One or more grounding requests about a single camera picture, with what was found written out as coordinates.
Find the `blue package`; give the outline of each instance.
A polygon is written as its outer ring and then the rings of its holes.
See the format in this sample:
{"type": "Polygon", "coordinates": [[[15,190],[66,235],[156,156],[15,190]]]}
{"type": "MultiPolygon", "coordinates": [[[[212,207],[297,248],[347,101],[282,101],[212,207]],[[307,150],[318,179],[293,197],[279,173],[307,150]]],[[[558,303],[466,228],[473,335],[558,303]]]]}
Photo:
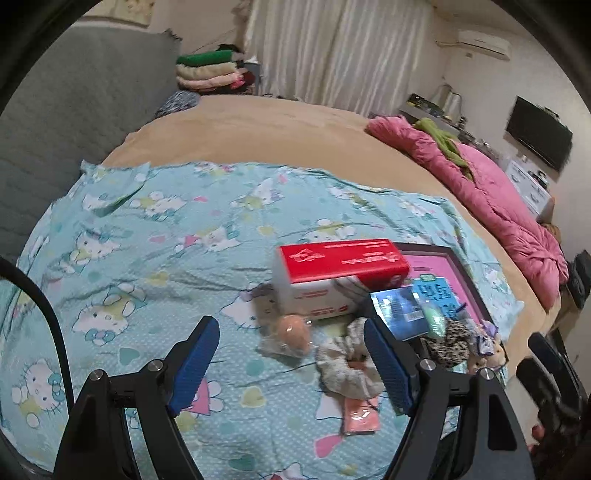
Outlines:
{"type": "Polygon", "coordinates": [[[422,274],[413,279],[413,289],[421,300],[433,302],[445,317],[456,320],[460,305],[445,278],[422,274]]]}
{"type": "Polygon", "coordinates": [[[370,298],[375,312],[372,316],[382,319],[396,340],[410,340],[428,333],[429,323],[412,285],[377,291],[370,298]]]}

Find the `tv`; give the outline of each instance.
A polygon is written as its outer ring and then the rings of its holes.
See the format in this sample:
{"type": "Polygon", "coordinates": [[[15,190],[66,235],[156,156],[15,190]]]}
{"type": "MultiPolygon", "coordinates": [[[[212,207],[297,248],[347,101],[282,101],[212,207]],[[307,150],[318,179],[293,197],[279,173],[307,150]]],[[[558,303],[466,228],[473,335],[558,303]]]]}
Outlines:
{"type": "Polygon", "coordinates": [[[537,105],[517,97],[506,130],[556,171],[567,163],[573,133],[537,105]]]}

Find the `light blue bedsheet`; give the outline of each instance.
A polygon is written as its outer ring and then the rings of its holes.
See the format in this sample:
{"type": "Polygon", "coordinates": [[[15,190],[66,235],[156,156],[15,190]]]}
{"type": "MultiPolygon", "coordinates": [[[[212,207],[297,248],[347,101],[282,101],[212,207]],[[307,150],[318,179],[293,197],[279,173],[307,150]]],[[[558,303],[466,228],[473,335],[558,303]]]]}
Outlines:
{"type": "MultiPolygon", "coordinates": [[[[257,352],[256,317],[275,312],[266,282],[277,245],[386,237],[452,247],[504,339],[513,327],[519,303],[499,262],[444,198],[254,163],[82,169],[18,265],[60,319],[76,394],[91,370],[136,371],[202,315],[219,320],[206,379],[177,419],[205,478],[381,478],[407,425],[384,397],[378,433],[342,437],[342,403],[322,391],[313,356],[298,364],[257,352]]],[[[67,413],[49,329],[6,281],[0,321],[2,430],[51,469],[67,413]]],[[[319,325],[322,340],[343,323],[319,325]]],[[[127,416],[140,470],[154,478],[135,412],[127,416]]]]}

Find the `white curtain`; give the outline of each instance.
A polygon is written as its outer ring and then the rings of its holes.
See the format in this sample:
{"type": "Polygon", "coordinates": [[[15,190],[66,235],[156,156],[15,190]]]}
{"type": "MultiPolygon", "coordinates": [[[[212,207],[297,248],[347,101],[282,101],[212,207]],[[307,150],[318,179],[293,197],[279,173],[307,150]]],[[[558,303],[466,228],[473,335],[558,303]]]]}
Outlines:
{"type": "Polygon", "coordinates": [[[254,0],[246,50],[262,64],[261,93],[392,113],[432,10],[425,0],[254,0]]]}

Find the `pink blanket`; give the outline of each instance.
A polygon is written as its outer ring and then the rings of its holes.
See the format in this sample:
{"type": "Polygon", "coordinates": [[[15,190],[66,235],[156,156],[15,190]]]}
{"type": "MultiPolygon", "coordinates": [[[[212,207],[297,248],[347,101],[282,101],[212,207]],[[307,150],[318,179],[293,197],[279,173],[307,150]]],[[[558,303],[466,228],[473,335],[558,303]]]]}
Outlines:
{"type": "Polygon", "coordinates": [[[446,159],[435,140],[402,117],[374,118],[365,131],[390,147],[408,153],[435,175],[498,239],[548,311],[558,287],[569,278],[556,239],[531,216],[505,173],[487,156],[457,142],[474,183],[446,159]]]}

